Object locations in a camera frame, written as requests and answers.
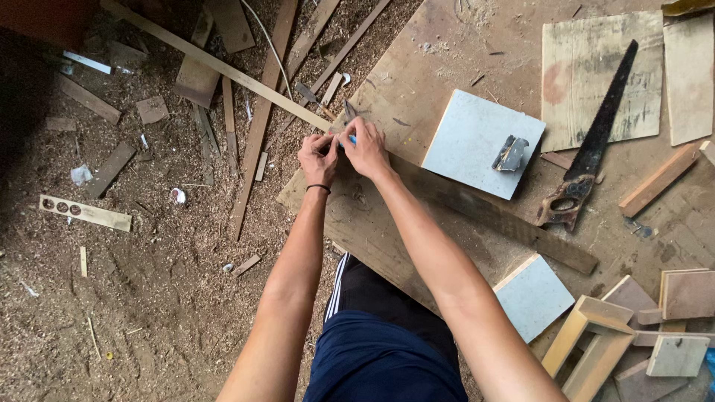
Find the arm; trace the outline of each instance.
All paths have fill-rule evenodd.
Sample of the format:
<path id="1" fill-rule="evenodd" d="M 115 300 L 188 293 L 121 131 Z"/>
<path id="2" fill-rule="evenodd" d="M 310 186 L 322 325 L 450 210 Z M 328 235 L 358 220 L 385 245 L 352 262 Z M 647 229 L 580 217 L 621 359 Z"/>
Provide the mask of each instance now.
<path id="1" fill-rule="evenodd" d="M 318 151 L 331 143 L 323 157 Z M 337 137 L 306 137 L 298 158 L 308 184 L 330 186 Z M 322 270 L 322 229 L 327 190 L 311 187 L 268 277 L 253 329 L 217 402 L 292 401 L 300 356 Z"/>
<path id="2" fill-rule="evenodd" d="M 355 133 L 357 144 L 347 138 Z M 449 238 L 392 170 L 385 135 L 354 119 L 340 135 L 358 173 L 383 196 L 420 277 L 488 401 L 567 401 L 511 322 L 472 260 Z"/>

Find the hand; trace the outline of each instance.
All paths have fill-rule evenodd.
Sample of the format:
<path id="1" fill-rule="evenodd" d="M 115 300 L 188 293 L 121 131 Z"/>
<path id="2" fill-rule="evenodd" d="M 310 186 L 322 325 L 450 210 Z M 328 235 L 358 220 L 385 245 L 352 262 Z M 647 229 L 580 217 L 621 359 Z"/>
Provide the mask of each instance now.
<path id="1" fill-rule="evenodd" d="M 327 144 L 330 144 L 330 151 L 322 156 L 320 150 Z M 337 135 L 313 134 L 303 138 L 303 147 L 298 151 L 298 160 L 308 185 L 327 187 L 332 185 L 337 165 L 338 144 Z"/>
<path id="2" fill-rule="evenodd" d="M 353 133 L 357 144 L 350 141 L 349 136 Z M 372 122 L 365 123 L 358 116 L 347 125 L 339 138 L 347 158 L 361 175 L 375 181 L 376 177 L 392 171 L 388 152 L 385 151 L 385 133 L 378 132 Z"/>

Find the person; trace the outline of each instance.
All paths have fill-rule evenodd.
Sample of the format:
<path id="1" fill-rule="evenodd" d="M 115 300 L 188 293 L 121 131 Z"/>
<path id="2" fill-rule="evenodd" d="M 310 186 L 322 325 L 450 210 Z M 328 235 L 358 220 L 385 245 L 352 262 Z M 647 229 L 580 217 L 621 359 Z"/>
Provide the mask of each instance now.
<path id="1" fill-rule="evenodd" d="M 340 144 L 355 170 L 382 195 L 444 320 L 354 256 L 344 255 L 303 400 L 467 401 L 456 340 L 487 401 L 567 401 L 472 260 L 391 169 L 384 142 L 384 133 L 361 117 L 339 135 L 304 138 L 298 159 L 307 190 L 266 282 L 253 329 L 217 401 L 295 398 Z M 327 154 L 320 153 L 328 145 Z"/>

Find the white cable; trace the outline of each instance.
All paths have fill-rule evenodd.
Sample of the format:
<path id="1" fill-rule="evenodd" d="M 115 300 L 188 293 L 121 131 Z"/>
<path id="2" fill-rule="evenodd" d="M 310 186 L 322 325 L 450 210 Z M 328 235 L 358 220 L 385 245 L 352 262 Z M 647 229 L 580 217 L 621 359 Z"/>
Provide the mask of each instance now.
<path id="1" fill-rule="evenodd" d="M 265 26 L 263 26 L 263 23 L 261 22 L 260 19 L 258 19 L 258 15 L 256 14 L 256 11 L 253 11 L 251 6 L 246 3 L 246 0 L 241 0 L 243 4 L 248 8 L 248 11 L 251 11 L 251 14 L 256 18 L 256 21 L 258 21 L 258 25 L 261 26 L 261 29 L 263 29 L 263 34 L 266 36 L 266 39 L 268 40 L 268 44 L 270 45 L 271 50 L 273 50 L 273 55 L 275 56 L 276 62 L 278 62 L 278 67 L 280 67 L 280 72 L 283 73 L 283 79 L 285 80 L 285 88 L 288 90 L 288 97 L 290 100 L 293 100 L 293 94 L 290 93 L 290 83 L 288 82 L 288 76 L 285 73 L 285 70 L 283 69 L 283 64 L 280 62 L 280 57 L 278 57 L 278 52 L 275 51 L 275 48 L 273 47 L 273 42 L 270 40 L 270 36 L 268 36 L 268 31 L 266 31 Z"/>

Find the white laminated board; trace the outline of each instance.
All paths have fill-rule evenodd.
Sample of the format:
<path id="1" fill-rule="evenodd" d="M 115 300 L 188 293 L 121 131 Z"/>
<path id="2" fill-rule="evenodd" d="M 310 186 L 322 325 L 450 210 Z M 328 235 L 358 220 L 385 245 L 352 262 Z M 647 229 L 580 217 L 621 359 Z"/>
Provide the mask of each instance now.
<path id="1" fill-rule="evenodd" d="M 527 343 L 575 303 L 539 254 L 516 268 L 493 290 L 507 317 Z"/>
<path id="2" fill-rule="evenodd" d="M 713 132 L 713 14 L 663 28 L 671 145 Z"/>
<path id="3" fill-rule="evenodd" d="M 640 11 L 543 25 L 542 152 L 581 146 L 632 39 L 638 42 L 609 142 L 658 135 L 663 13 Z"/>
<path id="4" fill-rule="evenodd" d="M 510 200 L 538 144 L 544 122 L 455 89 L 422 167 Z M 498 172 L 491 165 L 509 135 L 524 138 L 521 165 Z"/>

